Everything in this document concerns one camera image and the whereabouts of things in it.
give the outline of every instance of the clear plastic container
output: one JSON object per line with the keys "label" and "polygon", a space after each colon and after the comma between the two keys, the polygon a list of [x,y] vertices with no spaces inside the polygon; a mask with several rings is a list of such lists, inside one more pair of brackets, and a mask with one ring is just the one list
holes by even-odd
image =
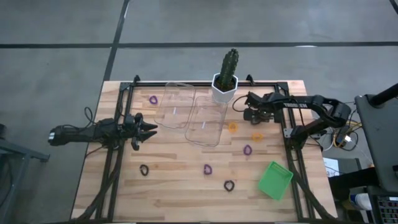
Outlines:
{"label": "clear plastic container", "polygon": [[160,106],[155,115],[155,122],[166,128],[185,128],[195,101],[195,87],[184,83],[168,82]]}
{"label": "clear plastic container", "polygon": [[217,146],[223,131],[228,105],[217,103],[212,97],[196,99],[185,138],[201,146]]}

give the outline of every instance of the black floor stripe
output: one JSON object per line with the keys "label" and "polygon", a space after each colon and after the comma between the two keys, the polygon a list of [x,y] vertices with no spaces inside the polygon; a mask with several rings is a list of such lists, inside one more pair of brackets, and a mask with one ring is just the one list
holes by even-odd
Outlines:
{"label": "black floor stripe", "polygon": [[115,43],[115,44],[0,44],[0,49],[108,49],[110,58],[117,49],[173,49],[221,47],[385,47],[398,46],[398,41],[384,42],[194,42],[194,43]]}
{"label": "black floor stripe", "polygon": [[398,5],[396,3],[396,0],[390,0],[390,3],[392,5],[392,7],[394,8],[394,10],[396,11],[396,13],[398,14]]}
{"label": "black floor stripe", "polygon": [[116,33],[113,39],[111,53],[109,54],[108,62],[106,64],[105,74],[103,78],[104,81],[109,81],[109,79],[111,78],[113,63],[116,57],[116,52],[118,51],[118,44],[120,41],[120,36],[122,35],[124,20],[126,18],[129,2],[130,0],[124,0],[123,2],[122,11],[120,12],[120,17],[119,17],[118,27],[116,28]]}
{"label": "black floor stripe", "polygon": [[120,49],[213,48],[213,47],[383,47],[398,46],[389,42],[197,42],[197,43],[125,43]]}
{"label": "black floor stripe", "polygon": [[0,44],[0,49],[107,49],[112,44]]}

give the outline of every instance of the floor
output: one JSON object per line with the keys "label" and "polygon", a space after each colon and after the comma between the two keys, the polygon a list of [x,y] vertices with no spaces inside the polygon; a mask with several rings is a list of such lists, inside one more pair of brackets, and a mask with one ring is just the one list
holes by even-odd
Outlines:
{"label": "floor", "polygon": [[[47,135],[84,126],[103,80],[209,80],[237,45],[239,78],[304,80],[309,95],[353,101],[398,81],[394,1],[0,0],[0,123],[8,140],[51,154],[31,163],[13,223],[68,220],[86,144],[50,147]],[[177,42],[204,44],[164,44]],[[354,151],[324,156],[367,167],[359,135]]]}

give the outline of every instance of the potted cactus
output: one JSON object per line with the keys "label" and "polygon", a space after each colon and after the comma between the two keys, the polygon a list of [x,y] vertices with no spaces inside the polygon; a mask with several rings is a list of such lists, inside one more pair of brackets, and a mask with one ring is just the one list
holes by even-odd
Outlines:
{"label": "potted cactus", "polygon": [[215,101],[228,103],[232,100],[238,89],[238,78],[234,76],[238,59],[238,51],[231,49],[224,57],[221,72],[214,74],[211,89]]}

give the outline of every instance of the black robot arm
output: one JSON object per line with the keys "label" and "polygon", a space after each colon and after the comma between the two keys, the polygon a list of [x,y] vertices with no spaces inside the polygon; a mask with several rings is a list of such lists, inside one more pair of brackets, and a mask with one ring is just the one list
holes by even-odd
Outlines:
{"label": "black robot arm", "polygon": [[134,150],[138,150],[138,141],[144,142],[156,131],[157,125],[146,123],[142,114],[135,116],[128,114],[124,124],[118,124],[113,118],[106,118],[85,128],[60,125],[50,131],[49,143],[52,146],[61,146],[69,142],[99,142],[104,147],[113,148],[119,140],[131,138]]}
{"label": "black robot arm", "polygon": [[269,93],[263,97],[255,93],[247,94],[245,105],[249,108],[244,110],[243,118],[252,124],[269,122],[276,113],[284,108],[311,109],[320,118],[307,125],[296,126],[291,130],[284,130],[285,136],[289,137],[289,146],[301,149],[307,138],[319,133],[325,128],[339,128],[346,124],[351,108],[346,104],[320,95],[315,96],[284,96],[280,93]]}

